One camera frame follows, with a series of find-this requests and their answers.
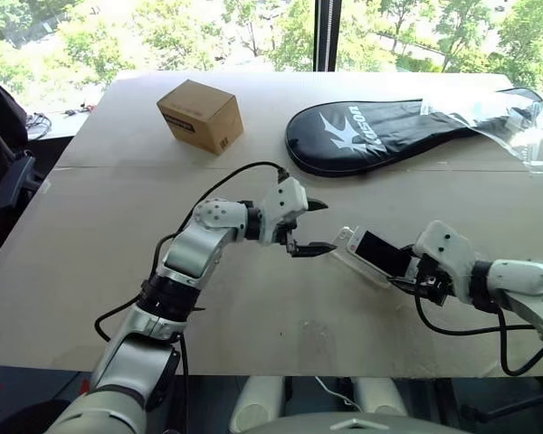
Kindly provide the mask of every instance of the phone screen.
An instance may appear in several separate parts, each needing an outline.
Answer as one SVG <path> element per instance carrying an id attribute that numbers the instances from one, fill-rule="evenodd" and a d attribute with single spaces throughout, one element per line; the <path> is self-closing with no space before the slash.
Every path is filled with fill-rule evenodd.
<path id="1" fill-rule="evenodd" d="M 391 246 L 368 231 L 356 247 L 356 254 L 390 276 L 403 276 L 410 264 L 410 254 Z"/>

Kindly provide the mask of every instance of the window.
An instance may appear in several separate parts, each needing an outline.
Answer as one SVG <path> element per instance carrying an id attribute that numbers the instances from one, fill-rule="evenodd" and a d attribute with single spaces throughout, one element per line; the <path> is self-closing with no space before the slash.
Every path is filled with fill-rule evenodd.
<path id="1" fill-rule="evenodd" d="M 316 38 L 316 5 L 340 3 Z M 312 71 L 315 40 L 317 69 L 494 72 L 543 94 L 543 0 L 0 0 L 0 81 L 64 111 L 123 70 Z"/>
<path id="2" fill-rule="evenodd" d="M 0 82 L 28 111 L 123 70 L 311 71 L 313 0 L 0 0 Z"/>
<path id="3" fill-rule="evenodd" d="M 343 0 L 336 69 L 501 73 L 543 93 L 543 0 Z"/>

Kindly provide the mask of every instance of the table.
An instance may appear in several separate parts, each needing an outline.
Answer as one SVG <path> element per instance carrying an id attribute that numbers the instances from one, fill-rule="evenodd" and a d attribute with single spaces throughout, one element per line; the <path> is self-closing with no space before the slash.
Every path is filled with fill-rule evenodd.
<path id="1" fill-rule="evenodd" d="M 186 78 L 237 95 L 245 133 L 219 157 L 175 141 L 155 107 Z M 441 219 L 487 258 L 543 260 L 543 175 L 489 140 L 454 141 L 342 179 L 304 174 L 284 150 L 287 121 L 312 104 L 415 98 L 459 83 L 509 86 L 501 76 L 408 73 L 160 72 L 116 81 L 0 250 L 0 364 L 92 369 L 103 348 L 94 318 L 138 292 L 155 242 L 197 196 L 254 160 L 286 165 L 310 196 L 329 204 L 301 218 L 299 241 L 330 241 L 340 227 L 363 224 L 405 245 Z M 274 176 L 252 170 L 218 195 L 257 202 Z M 409 296 L 371 286 L 332 256 L 292 259 L 281 246 L 229 246 L 198 305 L 206 311 L 192 314 L 186 331 L 193 374 L 503 375 L 496 335 L 436 335 Z M 439 326 L 496 322 L 454 300 L 426 305 Z M 510 365 L 539 347 L 535 332 L 510 334 Z M 530 373 L 543 375 L 543 360 Z"/>

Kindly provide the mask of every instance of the green foliage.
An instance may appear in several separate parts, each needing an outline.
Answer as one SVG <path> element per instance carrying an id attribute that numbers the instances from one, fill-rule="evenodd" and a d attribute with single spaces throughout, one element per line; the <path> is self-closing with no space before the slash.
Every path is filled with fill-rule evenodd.
<path id="1" fill-rule="evenodd" d="M 401 37 L 403 26 L 422 11 L 427 11 L 425 0 L 382 0 L 380 10 L 388 13 L 392 20 L 392 34 L 394 44 L 392 52 L 395 52 L 398 39 Z"/>
<path id="2" fill-rule="evenodd" d="M 338 57 L 339 71 L 384 71 L 394 68 L 395 58 L 382 49 L 376 32 L 385 25 L 378 0 L 349 1 L 342 10 Z"/>
<path id="3" fill-rule="evenodd" d="M 444 53 L 443 71 L 459 52 L 478 46 L 483 27 L 490 24 L 491 10 L 482 0 L 449 0 L 436 25 L 436 32 L 444 35 L 438 42 Z"/>
<path id="4" fill-rule="evenodd" d="M 313 0 L 293 0 L 279 19 L 281 41 L 269 53 L 276 71 L 312 71 L 314 51 Z"/>
<path id="5" fill-rule="evenodd" d="M 519 0 L 499 36 L 503 56 L 495 71 L 516 85 L 543 89 L 543 0 Z"/>
<path id="6" fill-rule="evenodd" d="M 399 55 L 396 58 L 396 66 L 410 72 L 440 72 L 441 66 L 432 59 L 414 59 L 407 55 Z"/>
<path id="7" fill-rule="evenodd" d="M 211 70 L 221 40 L 215 23 L 202 24 L 192 0 L 143 0 L 133 17 L 144 42 L 157 52 L 158 68 Z"/>
<path id="8" fill-rule="evenodd" d="M 417 37 L 416 37 L 416 23 L 411 23 L 407 29 L 404 29 L 399 35 L 399 40 L 403 43 L 403 49 L 402 49 L 402 55 L 405 55 L 406 48 L 408 47 L 408 44 L 414 44 L 417 43 Z"/>
<path id="9" fill-rule="evenodd" d="M 0 82 L 12 92 L 22 94 L 32 79 L 33 71 L 29 59 L 10 43 L 0 41 Z"/>
<path id="10" fill-rule="evenodd" d="M 414 45 L 420 45 L 424 48 L 430 48 L 431 50 L 438 50 L 439 49 L 438 43 L 435 39 L 425 38 L 416 33 L 413 33 L 414 25 L 415 23 L 411 23 L 408 26 L 408 28 L 403 30 L 398 35 L 398 41 L 402 43 L 411 43 Z M 378 32 L 377 34 L 381 36 L 386 36 L 387 38 L 394 39 L 394 34 L 392 33 L 391 30 L 384 30 L 384 31 Z"/>
<path id="11" fill-rule="evenodd" d="M 26 2 L 21 0 L 0 0 L 0 38 L 6 29 L 27 28 L 32 19 Z"/>
<path id="12" fill-rule="evenodd" d="M 279 14 L 280 1 L 268 0 L 262 4 L 257 0 L 224 0 L 224 21 L 236 24 L 236 31 L 244 48 L 249 49 L 254 57 L 264 52 L 263 30 L 266 22 L 272 22 Z"/>
<path id="13" fill-rule="evenodd" d="M 491 59 L 481 50 L 476 48 L 461 50 L 452 57 L 448 72 L 492 72 L 495 60 Z"/>
<path id="14" fill-rule="evenodd" d="M 76 16 L 62 24 L 61 36 L 69 58 L 90 68 L 85 83 L 107 86 L 119 71 L 134 67 L 121 52 L 113 26 L 97 15 Z"/>
<path id="15" fill-rule="evenodd" d="M 26 0 L 33 18 L 33 24 L 61 14 L 67 8 L 79 2 L 80 0 Z"/>

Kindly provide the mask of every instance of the robotic arm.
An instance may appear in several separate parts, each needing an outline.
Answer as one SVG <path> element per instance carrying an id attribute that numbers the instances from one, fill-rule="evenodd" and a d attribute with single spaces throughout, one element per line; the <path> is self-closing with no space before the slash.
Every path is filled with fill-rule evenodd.
<path id="1" fill-rule="evenodd" d="M 335 249 L 326 242 L 300 246 L 293 239 L 299 216 L 328 206 L 308 198 L 296 179 L 282 178 L 257 207 L 224 199 L 206 199 L 195 206 L 189 223 L 173 239 L 156 272 L 143 282 L 137 303 L 107 344 L 91 376 L 90 392 L 74 401 L 47 433 L 145 432 L 146 412 L 163 400 L 175 376 L 179 353 L 172 344 L 185 330 L 228 243 L 279 243 L 292 257 L 314 257 Z"/>
<path id="2" fill-rule="evenodd" d="M 510 310 L 535 326 L 543 341 L 543 263 L 476 260 L 470 242 L 438 221 L 421 233 L 413 252 L 420 258 L 416 290 L 433 282 L 426 297 L 441 305 L 452 295 L 490 313 Z"/>

